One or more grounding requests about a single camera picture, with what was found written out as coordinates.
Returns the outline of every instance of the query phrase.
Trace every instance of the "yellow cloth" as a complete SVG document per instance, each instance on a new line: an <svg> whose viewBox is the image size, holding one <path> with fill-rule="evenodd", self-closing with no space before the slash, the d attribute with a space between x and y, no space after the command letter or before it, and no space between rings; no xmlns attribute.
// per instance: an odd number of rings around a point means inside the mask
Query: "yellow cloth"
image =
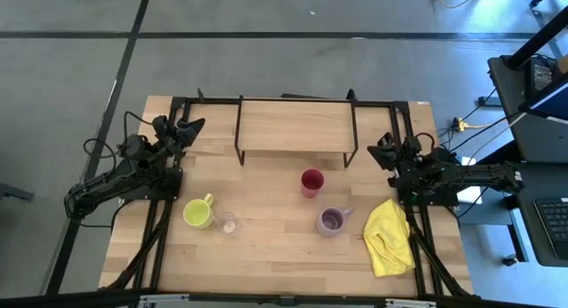
<svg viewBox="0 0 568 308"><path fill-rule="evenodd" d="M398 275L414 268L408 245L409 234L405 213L393 200L384 202L371 212L363 237L375 277Z"/></svg>

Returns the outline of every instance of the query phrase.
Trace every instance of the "mug handle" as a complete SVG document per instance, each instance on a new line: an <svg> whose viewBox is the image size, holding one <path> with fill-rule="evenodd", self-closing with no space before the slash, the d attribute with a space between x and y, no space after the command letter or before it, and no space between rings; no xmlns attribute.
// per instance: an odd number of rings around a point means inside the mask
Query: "mug handle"
<svg viewBox="0 0 568 308"><path fill-rule="evenodd" d="M215 199L213 198L213 195L212 195L212 194L208 193L208 194L205 195L205 198L203 198L203 200L204 200L209 206L211 206L211 204L213 203L213 201L214 201Z"/></svg>
<svg viewBox="0 0 568 308"><path fill-rule="evenodd" d="M341 211L345 216L349 216L355 209L341 209Z"/></svg>

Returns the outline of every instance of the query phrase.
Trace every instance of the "chair leg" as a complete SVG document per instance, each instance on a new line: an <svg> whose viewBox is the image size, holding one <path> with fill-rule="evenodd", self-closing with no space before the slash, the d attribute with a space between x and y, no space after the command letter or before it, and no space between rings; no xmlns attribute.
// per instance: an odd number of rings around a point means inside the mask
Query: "chair leg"
<svg viewBox="0 0 568 308"><path fill-rule="evenodd" d="M31 201L31 199L34 198L32 193L7 184L0 184L0 194L2 197L15 197L24 201Z"/></svg>
<svg viewBox="0 0 568 308"><path fill-rule="evenodd" d="M538 5L540 2L542 2L542 0L532 0L529 5L531 6L531 8L533 8L536 7L536 5Z"/></svg>

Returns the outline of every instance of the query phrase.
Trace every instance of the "gray floor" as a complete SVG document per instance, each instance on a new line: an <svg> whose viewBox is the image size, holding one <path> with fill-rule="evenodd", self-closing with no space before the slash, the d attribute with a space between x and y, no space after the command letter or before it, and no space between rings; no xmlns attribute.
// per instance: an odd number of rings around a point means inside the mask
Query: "gray floor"
<svg viewBox="0 0 568 308"><path fill-rule="evenodd" d="M0 30L130 31L139 1L0 0ZM549 20L566 1L546 0L539 10ZM142 25L147 32L528 33L538 28L526 0L473 0L455 10L431 0L150 0ZM344 97L353 88L361 99L429 101L442 128L493 89L487 59L510 54L522 42L138 40L108 142L113 146L121 141L123 112L141 113L147 95L194 96L197 87L206 96L277 97L291 92L330 98ZM0 39L0 182L36 193L32 202L0 203L0 297L42 292L64 226L62 196L83 172L86 155L81 144L96 133L125 44ZM563 36L558 44L568 51ZM551 54L548 47L541 52ZM499 109L483 109L469 121L487 123L501 117ZM472 154L476 144L497 131L488 131L460 154ZM470 134L457 135L453 143ZM510 134L503 135L493 148L509 140ZM491 151L487 147L482 154ZM103 162L100 168L108 167ZM86 223L107 224L114 207L108 203ZM529 263L503 267L500 258L513 252L505 227L461 229L477 294L528 304L567 302L566 269L538 265L531 250ZM108 230L81 229L62 291L97 287L107 243Z"/></svg>

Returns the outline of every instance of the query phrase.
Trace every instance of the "wheel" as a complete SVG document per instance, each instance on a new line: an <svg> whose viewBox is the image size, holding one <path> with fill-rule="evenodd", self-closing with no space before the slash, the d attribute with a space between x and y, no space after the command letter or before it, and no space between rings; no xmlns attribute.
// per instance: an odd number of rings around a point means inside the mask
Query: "wheel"
<svg viewBox="0 0 568 308"><path fill-rule="evenodd" d="M536 5L538 5L540 2L542 2L542 0L532 0L529 5L531 6L531 8L533 8L536 7Z"/></svg>
<svg viewBox="0 0 568 308"><path fill-rule="evenodd" d="M510 255L510 256L504 257L504 258L501 260L501 262L502 262L504 265L506 265L507 267L510 267L510 266L512 266L512 265L514 265L514 264L516 264L516 263L518 263L517 255Z"/></svg>

